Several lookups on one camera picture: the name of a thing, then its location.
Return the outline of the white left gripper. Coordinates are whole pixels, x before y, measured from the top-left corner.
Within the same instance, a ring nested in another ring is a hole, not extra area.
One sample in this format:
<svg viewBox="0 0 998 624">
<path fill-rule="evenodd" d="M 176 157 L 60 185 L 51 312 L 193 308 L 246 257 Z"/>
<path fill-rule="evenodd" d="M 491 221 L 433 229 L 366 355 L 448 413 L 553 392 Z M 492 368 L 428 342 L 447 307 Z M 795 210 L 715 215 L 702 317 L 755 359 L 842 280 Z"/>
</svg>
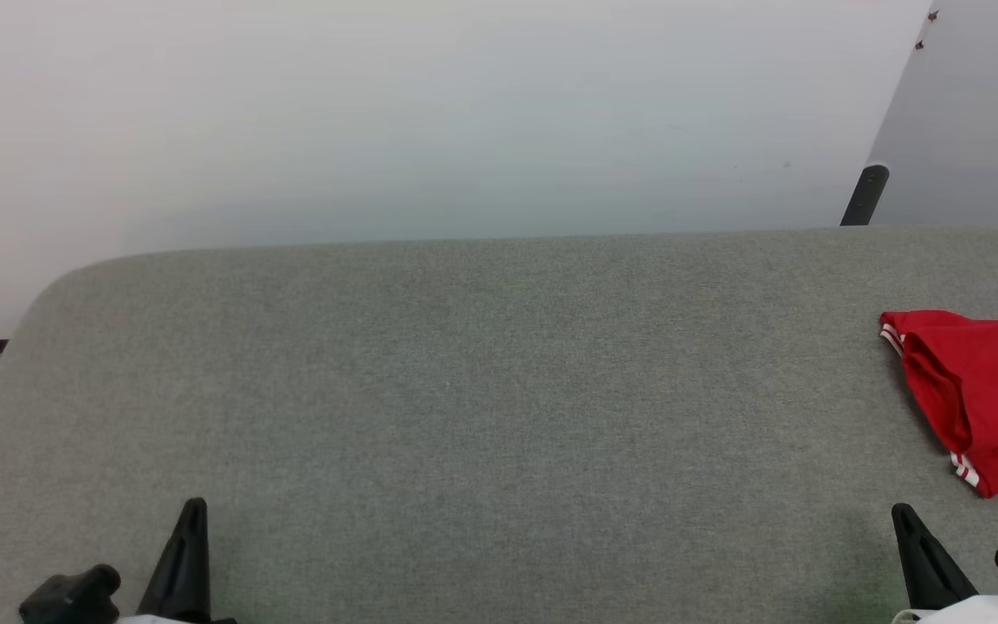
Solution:
<svg viewBox="0 0 998 624">
<path fill-rule="evenodd" d="M 211 618 L 208 516 L 201 497 L 185 501 L 137 614 L 114 624 L 238 624 Z"/>
</svg>

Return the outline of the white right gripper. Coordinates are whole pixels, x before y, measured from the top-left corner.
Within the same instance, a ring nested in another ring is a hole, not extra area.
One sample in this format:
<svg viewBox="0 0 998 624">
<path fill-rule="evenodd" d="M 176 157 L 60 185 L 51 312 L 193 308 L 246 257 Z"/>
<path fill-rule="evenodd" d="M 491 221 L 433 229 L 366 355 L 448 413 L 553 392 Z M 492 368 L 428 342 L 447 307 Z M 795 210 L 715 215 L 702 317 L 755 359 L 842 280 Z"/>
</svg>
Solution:
<svg viewBox="0 0 998 624">
<path fill-rule="evenodd" d="M 977 595 L 914 507 L 892 505 L 891 520 L 910 601 L 892 624 L 998 624 L 998 595 Z"/>
</svg>

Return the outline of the red and white garment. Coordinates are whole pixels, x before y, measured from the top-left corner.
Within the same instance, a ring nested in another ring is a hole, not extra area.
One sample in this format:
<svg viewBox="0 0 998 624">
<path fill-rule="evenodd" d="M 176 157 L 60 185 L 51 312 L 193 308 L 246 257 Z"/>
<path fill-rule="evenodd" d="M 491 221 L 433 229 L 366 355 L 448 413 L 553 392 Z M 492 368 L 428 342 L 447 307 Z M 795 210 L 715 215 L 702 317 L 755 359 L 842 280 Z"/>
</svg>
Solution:
<svg viewBox="0 0 998 624">
<path fill-rule="evenodd" d="M 998 495 L 998 319 L 911 309 L 879 324 L 956 475 L 979 497 Z"/>
</svg>

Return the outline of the black pole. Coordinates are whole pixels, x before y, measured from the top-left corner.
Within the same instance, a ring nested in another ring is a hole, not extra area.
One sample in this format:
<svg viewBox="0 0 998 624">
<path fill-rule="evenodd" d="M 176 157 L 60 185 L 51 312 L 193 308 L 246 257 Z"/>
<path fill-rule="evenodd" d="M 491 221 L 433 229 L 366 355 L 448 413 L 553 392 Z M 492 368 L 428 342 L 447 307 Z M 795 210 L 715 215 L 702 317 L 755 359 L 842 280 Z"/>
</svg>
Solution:
<svg viewBox="0 0 998 624">
<path fill-rule="evenodd" d="M 839 225 L 842 228 L 851 228 L 851 226 L 870 224 L 888 180 L 890 180 L 890 169 L 887 166 L 864 167 Z"/>
</svg>

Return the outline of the grey wall panel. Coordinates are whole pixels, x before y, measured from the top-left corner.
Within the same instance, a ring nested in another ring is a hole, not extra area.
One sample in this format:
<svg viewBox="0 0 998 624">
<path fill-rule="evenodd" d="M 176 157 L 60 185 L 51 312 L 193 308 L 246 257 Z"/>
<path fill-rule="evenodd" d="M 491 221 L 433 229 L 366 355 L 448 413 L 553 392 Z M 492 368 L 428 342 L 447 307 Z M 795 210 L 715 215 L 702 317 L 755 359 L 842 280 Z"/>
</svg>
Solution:
<svg viewBox="0 0 998 624">
<path fill-rule="evenodd" d="M 932 0 L 871 160 L 873 224 L 998 229 L 998 0 Z"/>
</svg>

